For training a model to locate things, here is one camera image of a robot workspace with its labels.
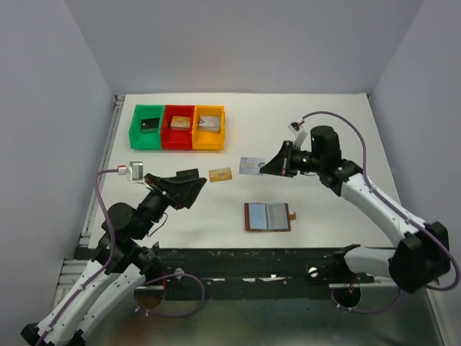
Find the screw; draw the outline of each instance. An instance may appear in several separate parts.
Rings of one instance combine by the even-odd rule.
[[[310,267],[308,270],[308,274],[311,278],[316,278],[318,277],[318,270],[316,267]]]
[[[184,271],[182,268],[176,268],[176,270],[174,271],[174,274],[176,275],[176,278],[178,280],[181,280],[183,278]]]

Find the green bin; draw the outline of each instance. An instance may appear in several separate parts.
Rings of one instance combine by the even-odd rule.
[[[161,150],[161,123],[164,119],[165,105],[136,105],[130,126],[130,145],[139,150]],[[141,121],[159,118],[157,131],[143,133]]]

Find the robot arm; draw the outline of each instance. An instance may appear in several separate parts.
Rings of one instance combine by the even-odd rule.
[[[429,224],[411,214],[370,182],[359,166],[343,159],[339,137],[333,128],[312,128],[312,151],[300,150],[305,136],[299,126],[294,130],[295,142],[285,141],[279,153],[260,172],[283,177],[294,177],[298,172],[316,173],[323,185],[357,206],[380,227],[395,247],[350,249],[344,254],[344,261],[351,272],[392,278],[399,288],[413,293],[449,271],[449,258],[418,228],[427,230],[448,249],[448,233],[441,223]]]
[[[41,322],[28,324],[22,330],[29,345],[85,345],[84,337],[124,296],[145,281],[163,275],[158,245],[140,248],[133,239],[144,238],[168,207],[190,208],[207,180],[199,177],[198,170],[177,172],[170,178],[147,174],[144,180],[150,192],[136,209],[116,203],[108,210],[115,231],[115,248],[111,249],[105,221],[102,228],[106,234],[71,291]],[[106,269],[88,283],[103,266]]]

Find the orange bin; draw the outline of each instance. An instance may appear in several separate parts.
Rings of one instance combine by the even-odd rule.
[[[199,130],[199,120],[203,115],[220,118],[218,133]],[[194,124],[192,126],[192,148],[194,150],[219,151],[224,149],[225,111],[224,106],[195,106]]]

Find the small box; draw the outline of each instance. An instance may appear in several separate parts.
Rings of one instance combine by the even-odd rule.
[[[170,128],[176,131],[188,131],[190,127],[190,117],[173,117]]]
[[[202,115],[199,119],[199,130],[218,133],[221,127],[220,117]]]
[[[199,129],[199,120],[203,116],[218,117],[220,128],[217,133]],[[224,149],[225,140],[225,111],[224,106],[195,106],[194,124],[192,126],[192,148],[194,150]]]
[[[150,119],[141,120],[141,132],[142,133],[157,132],[159,124],[160,124],[159,117],[152,117]]]
[[[166,105],[164,120],[161,124],[161,147],[167,150],[192,150],[192,123],[195,106]],[[185,130],[174,130],[171,121],[174,117],[189,119],[189,127]]]
[[[131,120],[130,146],[137,150],[161,150],[161,129],[164,118],[164,105],[136,105],[133,119]],[[158,130],[143,132],[142,124],[147,119],[158,119]]]

